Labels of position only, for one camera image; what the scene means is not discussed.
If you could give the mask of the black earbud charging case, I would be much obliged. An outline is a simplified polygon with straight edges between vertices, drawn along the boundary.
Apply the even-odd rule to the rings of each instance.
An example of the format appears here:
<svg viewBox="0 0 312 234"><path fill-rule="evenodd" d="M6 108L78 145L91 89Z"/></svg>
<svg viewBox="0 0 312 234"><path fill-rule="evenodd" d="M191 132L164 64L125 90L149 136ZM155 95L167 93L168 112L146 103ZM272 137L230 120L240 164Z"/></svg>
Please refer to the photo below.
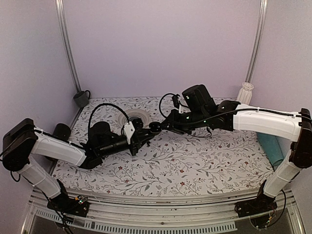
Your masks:
<svg viewBox="0 0 312 234"><path fill-rule="evenodd" d="M159 134L162 129L159 122L151 122L149 124L150 132L153 134Z"/></svg>

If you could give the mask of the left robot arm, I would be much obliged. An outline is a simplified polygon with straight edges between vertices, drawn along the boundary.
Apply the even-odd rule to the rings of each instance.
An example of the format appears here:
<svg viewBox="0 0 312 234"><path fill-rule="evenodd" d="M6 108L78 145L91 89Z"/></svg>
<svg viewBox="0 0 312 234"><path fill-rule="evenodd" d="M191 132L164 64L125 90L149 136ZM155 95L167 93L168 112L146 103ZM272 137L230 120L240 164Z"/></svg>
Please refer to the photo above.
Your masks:
<svg viewBox="0 0 312 234"><path fill-rule="evenodd" d="M73 206L71 198L61 193L61 185L30 157L31 154L48 156L89 170L115 153L129 150L132 156L136 155L160 132L159 122L152 122L144 128L142 120L137 118L134 122L127 122L123 134L118 135L111 131L108 122L100 121L88 130L87 143L77 145L44 132L34 125L32 119L26 118L3 137L2 163L7 170L19 173L40 188L53 198L53 203L61 211L67 212Z"/></svg>

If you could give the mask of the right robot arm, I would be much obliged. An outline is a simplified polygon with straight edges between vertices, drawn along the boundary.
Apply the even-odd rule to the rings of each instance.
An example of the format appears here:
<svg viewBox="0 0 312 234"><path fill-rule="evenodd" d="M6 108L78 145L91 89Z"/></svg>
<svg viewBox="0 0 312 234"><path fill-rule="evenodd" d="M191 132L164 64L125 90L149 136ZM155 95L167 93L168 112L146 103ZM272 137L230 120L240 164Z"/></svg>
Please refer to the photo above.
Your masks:
<svg viewBox="0 0 312 234"><path fill-rule="evenodd" d="M162 129L191 134L197 128L211 130L246 130L269 134L290 140L288 155L273 175L259 189L258 198L252 202L255 212L261 213L271 204L271 199L291 182L302 169L312 165L312 119L308 109L300 112L281 112L252 107L239 101L224 100L216 104L205 85L194 85L182 92L186 110L178 96L173 95L174 109L161 123Z"/></svg>

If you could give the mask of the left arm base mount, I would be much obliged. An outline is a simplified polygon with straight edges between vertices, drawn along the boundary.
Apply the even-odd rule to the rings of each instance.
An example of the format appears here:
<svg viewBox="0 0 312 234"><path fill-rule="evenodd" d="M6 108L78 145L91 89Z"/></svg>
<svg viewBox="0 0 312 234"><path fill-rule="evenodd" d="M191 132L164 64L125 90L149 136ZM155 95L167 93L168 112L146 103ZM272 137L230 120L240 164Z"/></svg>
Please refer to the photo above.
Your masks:
<svg viewBox="0 0 312 234"><path fill-rule="evenodd" d="M61 213L86 217L90 203L81 199L70 198L68 195L58 195L48 200L47 208Z"/></svg>

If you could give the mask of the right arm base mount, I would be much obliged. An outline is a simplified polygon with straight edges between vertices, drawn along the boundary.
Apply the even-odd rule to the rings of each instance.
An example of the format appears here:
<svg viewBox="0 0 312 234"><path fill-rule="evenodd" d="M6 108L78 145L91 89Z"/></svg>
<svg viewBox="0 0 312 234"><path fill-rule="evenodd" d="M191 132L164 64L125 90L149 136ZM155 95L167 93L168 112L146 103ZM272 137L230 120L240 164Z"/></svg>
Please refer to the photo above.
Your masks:
<svg viewBox="0 0 312 234"><path fill-rule="evenodd" d="M265 229L276 215L275 199L254 198L235 203L238 217L249 217L250 223L257 229Z"/></svg>

